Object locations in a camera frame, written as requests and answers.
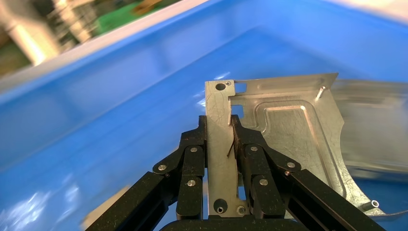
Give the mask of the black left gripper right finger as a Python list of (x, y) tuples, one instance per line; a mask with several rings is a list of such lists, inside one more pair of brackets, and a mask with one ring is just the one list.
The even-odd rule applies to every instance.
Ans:
[(381, 226), (231, 116), (234, 152), (257, 224), (275, 231), (380, 231)]

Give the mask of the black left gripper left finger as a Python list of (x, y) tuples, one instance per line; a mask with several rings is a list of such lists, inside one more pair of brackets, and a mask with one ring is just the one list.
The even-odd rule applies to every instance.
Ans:
[(177, 203), (177, 219), (203, 218), (206, 116), (183, 132), (178, 149), (153, 166), (87, 229), (152, 231)]

